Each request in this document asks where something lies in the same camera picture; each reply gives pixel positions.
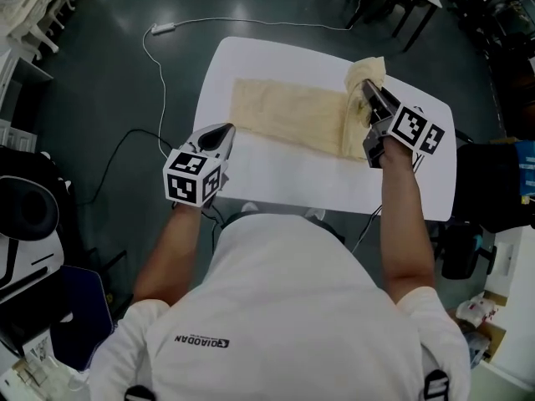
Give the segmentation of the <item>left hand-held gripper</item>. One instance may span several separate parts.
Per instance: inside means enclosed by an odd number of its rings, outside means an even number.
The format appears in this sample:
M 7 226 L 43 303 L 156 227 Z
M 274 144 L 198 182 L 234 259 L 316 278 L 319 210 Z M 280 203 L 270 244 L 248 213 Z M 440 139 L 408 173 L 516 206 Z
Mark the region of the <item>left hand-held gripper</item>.
M 188 206 L 210 206 L 228 181 L 226 171 L 235 134 L 231 123 L 213 124 L 193 132 L 185 144 L 171 150 L 163 167 L 166 199 Z

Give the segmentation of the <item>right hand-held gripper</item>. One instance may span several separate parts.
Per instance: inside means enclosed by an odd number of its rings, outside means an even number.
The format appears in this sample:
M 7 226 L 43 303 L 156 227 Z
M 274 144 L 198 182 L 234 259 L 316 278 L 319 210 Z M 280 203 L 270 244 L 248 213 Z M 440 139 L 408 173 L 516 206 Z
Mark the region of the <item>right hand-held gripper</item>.
M 432 156 L 436 152 L 445 134 L 440 126 L 417 108 L 400 104 L 387 88 L 379 90 L 370 79 L 363 82 L 362 90 L 369 106 L 364 125 L 370 126 L 363 147 L 371 168 L 380 167 L 384 139 L 389 136 L 418 155 Z

